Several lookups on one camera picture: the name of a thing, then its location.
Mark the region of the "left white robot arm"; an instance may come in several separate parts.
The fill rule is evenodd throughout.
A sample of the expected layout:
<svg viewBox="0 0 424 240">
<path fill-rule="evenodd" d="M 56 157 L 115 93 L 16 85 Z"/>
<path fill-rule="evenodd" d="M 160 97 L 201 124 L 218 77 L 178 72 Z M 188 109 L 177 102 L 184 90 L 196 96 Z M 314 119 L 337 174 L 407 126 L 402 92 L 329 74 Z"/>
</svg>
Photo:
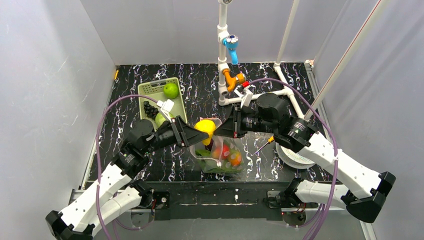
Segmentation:
<svg viewBox="0 0 424 240">
<path fill-rule="evenodd" d="M 132 182 L 150 162 L 148 153 L 172 145 L 189 147 L 208 137 L 180 116 L 158 129 L 149 120 L 138 121 L 95 183 L 62 210 L 47 214 L 50 232 L 57 240 L 92 240 L 108 223 L 152 195 L 151 188 L 143 187 L 141 181 Z"/>
</svg>

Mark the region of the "clear zip top bag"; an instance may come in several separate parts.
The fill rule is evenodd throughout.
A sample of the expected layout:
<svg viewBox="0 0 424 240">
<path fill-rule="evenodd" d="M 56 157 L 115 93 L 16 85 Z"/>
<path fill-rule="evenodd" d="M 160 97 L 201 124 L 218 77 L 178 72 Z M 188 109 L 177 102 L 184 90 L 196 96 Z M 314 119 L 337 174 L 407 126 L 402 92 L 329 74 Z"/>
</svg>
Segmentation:
<svg viewBox="0 0 424 240">
<path fill-rule="evenodd" d="M 200 170 L 208 174 L 239 174 L 244 168 L 242 151 L 236 139 L 217 136 L 214 131 L 222 124 L 218 118 L 200 118 L 194 128 L 205 132 L 209 137 L 189 147 Z"/>
</svg>

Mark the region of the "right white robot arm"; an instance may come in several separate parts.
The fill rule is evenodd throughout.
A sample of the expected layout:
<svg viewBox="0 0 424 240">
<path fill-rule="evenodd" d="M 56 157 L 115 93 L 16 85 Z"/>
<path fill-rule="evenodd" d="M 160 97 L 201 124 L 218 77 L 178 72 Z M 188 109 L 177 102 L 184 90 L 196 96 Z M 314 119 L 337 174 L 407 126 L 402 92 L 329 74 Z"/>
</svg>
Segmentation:
<svg viewBox="0 0 424 240">
<path fill-rule="evenodd" d="M 272 134 L 277 144 L 313 161 L 340 181 L 331 185 L 295 178 L 284 199 L 291 203 L 330 203 L 366 223 L 377 219 L 396 181 L 391 172 L 371 170 L 345 154 L 313 124 L 292 116 L 289 102 L 274 93 L 262 94 L 256 106 L 234 106 L 214 134 L 235 139 L 248 132 Z"/>
</svg>

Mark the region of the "red pepper toy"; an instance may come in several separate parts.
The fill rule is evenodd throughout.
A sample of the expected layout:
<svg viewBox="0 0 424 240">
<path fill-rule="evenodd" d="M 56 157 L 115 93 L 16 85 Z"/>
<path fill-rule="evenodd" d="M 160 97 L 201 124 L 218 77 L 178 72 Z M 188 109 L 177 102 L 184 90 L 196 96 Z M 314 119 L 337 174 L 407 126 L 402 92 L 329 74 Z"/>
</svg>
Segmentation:
<svg viewBox="0 0 424 240">
<path fill-rule="evenodd" d="M 211 152 L 211 157 L 213 159 L 221 159 L 221 160 L 226 160 L 230 154 L 230 147 L 226 144 L 222 145 L 222 146 L 218 146 L 216 147 L 212 152 Z"/>
</svg>

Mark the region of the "orange toy fruit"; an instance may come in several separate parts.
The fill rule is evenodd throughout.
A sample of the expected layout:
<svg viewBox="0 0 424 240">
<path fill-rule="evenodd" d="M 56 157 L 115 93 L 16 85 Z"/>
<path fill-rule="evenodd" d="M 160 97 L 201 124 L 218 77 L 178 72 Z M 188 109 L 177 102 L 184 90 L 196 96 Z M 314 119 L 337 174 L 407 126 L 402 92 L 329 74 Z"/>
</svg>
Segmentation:
<svg viewBox="0 0 424 240">
<path fill-rule="evenodd" d="M 232 167 L 237 167 L 242 163 L 241 153 L 239 151 L 232 151 L 228 155 L 227 160 Z"/>
</svg>

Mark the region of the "yellow pear toy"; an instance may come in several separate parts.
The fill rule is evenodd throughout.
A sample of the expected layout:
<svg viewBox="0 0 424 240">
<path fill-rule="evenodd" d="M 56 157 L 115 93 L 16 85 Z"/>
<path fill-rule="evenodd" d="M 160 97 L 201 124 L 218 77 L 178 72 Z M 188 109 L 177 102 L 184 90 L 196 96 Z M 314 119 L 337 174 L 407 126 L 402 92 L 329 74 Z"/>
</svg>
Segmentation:
<svg viewBox="0 0 424 240">
<path fill-rule="evenodd" d="M 198 121 L 195 125 L 194 128 L 196 130 L 199 130 L 201 132 L 207 133 L 208 134 L 208 138 L 204 139 L 202 141 L 202 143 L 205 146 L 208 146 L 211 143 L 212 137 L 214 135 L 214 131 L 216 129 L 216 125 L 212 120 L 209 119 L 203 119 Z"/>
</svg>

